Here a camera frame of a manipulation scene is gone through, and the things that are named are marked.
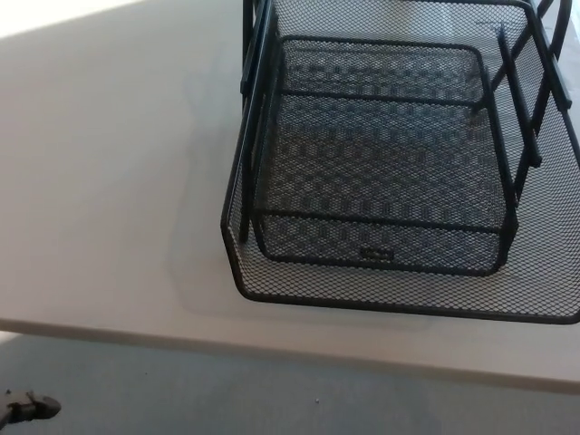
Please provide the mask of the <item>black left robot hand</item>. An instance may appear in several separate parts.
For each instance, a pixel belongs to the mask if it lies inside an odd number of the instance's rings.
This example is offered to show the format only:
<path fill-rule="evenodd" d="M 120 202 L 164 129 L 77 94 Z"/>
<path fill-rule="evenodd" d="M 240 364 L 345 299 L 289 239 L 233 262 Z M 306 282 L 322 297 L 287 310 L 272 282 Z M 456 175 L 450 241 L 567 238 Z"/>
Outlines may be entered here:
<path fill-rule="evenodd" d="M 7 425 L 35 420 L 49 420 L 62 409 L 56 399 L 33 391 L 6 390 L 1 395 L 1 429 Z"/>

